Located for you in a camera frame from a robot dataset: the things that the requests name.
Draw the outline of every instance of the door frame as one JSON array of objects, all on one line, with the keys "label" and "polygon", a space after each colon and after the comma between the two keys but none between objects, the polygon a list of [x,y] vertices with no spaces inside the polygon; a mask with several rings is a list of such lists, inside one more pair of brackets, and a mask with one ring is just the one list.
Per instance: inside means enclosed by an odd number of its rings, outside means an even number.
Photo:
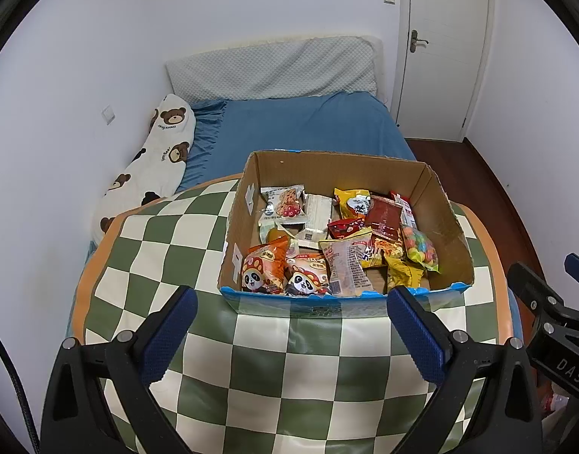
[{"label": "door frame", "polygon": [[[409,48],[410,12],[411,12],[411,0],[400,0],[397,66],[395,69],[395,83],[392,88],[392,101],[391,101],[391,116],[393,117],[395,122],[397,122],[398,119],[401,94],[403,92],[403,79],[405,78],[405,65],[407,62],[408,48]],[[485,38],[482,45],[483,47],[481,53],[481,62],[479,63],[478,72],[476,73],[475,86],[472,91],[470,103],[468,104],[468,109],[466,110],[466,117],[464,118],[464,124],[460,131],[459,141],[462,141],[464,137],[466,137],[466,133],[468,131],[468,127],[470,126],[470,121],[472,119],[472,113],[476,106],[476,100],[479,96],[481,84],[483,82],[485,70],[487,68],[489,58],[489,48],[491,45],[491,35],[493,31],[494,15],[495,15],[495,0],[488,0],[487,26],[485,27]]]}]

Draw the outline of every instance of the cardboard box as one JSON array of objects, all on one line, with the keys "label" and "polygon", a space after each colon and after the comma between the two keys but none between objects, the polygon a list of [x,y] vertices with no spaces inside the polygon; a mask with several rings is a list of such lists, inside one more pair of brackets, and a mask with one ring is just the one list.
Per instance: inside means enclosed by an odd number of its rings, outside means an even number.
[{"label": "cardboard box", "polygon": [[241,290],[241,264],[260,244],[258,219],[266,202],[260,188],[302,184],[305,191],[332,197],[334,188],[390,190],[407,196],[419,230],[434,244],[440,273],[429,272],[427,288],[412,289],[436,308],[473,284],[474,269],[466,238],[439,179],[428,165],[410,160],[336,152],[260,151],[249,156],[228,220],[227,246],[219,289],[239,314],[277,317],[376,317],[386,314],[386,268],[366,271],[375,292],[360,297],[288,297]]}]

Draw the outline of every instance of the bear print body pillow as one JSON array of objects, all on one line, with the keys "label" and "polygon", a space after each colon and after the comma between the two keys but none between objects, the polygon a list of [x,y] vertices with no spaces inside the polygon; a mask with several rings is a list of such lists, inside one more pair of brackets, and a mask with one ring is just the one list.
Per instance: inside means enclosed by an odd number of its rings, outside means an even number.
[{"label": "bear print body pillow", "polygon": [[173,93],[166,95],[151,118],[144,145],[98,203],[92,222],[96,244],[115,216],[176,192],[194,135],[195,115],[189,105]]}]

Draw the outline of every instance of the screw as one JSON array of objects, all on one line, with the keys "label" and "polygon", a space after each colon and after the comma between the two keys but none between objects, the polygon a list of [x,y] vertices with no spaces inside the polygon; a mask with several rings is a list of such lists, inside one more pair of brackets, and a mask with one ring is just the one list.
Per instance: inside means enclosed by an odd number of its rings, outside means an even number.
[{"label": "screw", "polygon": [[70,350],[71,348],[73,348],[76,344],[75,338],[66,338],[63,342],[62,342],[62,347],[65,350]]},{"label": "screw", "polygon": [[466,331],[463,331],[461,329],[455,330],[452,333],[452,336],[458,343],[465,343],[466,341],[468,341],[468,334],[466,333]]},{"label": "screw", "polygon": [[117,335],[117,341],[121,341],[122,343],[126,343],[126,342],[130,341],[130,339],[132,339],[132,336],[134,336],[134,333],[131,332],[129,329],[125,329],[125,330],[119,332],[119,334]]},{"label": "screw", "polygon": [[516,336],[513,336],[511,338],[510,344],[513,348],[516,348],[517,350],[519,350],[520,348],[523,348],[523,342],[517,338]]}]

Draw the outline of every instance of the white door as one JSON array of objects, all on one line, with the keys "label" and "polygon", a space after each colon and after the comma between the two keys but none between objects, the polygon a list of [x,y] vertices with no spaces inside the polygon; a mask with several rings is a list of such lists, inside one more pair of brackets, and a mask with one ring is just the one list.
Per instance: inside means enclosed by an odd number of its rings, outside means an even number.
[{"label": "white door", "polygon": [[397,124],[406,138],[458,140],[476,82],[489,0],[411,0]]}]

